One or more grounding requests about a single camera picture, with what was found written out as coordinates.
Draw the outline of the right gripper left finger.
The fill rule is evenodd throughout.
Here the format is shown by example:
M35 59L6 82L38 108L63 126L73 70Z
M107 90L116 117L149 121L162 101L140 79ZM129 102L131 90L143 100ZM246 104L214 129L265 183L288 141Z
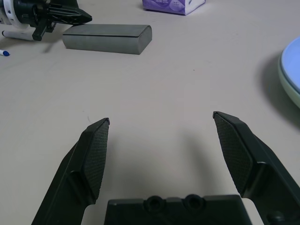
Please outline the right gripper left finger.
M110 121L89 125L63 158L33 219L34 225L79 225L96 203L104 175Z

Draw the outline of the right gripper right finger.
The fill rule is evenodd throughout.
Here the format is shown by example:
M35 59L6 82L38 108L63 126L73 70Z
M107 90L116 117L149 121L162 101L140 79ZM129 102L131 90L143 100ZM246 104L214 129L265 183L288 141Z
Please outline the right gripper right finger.
M300 223L300 187L276 154L239 118L213 113L224 160L241 198L265 225Z

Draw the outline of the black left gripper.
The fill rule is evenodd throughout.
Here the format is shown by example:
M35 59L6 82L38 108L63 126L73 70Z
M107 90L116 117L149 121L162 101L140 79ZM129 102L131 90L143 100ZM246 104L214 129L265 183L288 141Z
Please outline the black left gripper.
M17 19L35 28L32 38L41 41L43 35L52 33L56 24L80 25L92 21L92 16L79 9L77 0L14 0Z

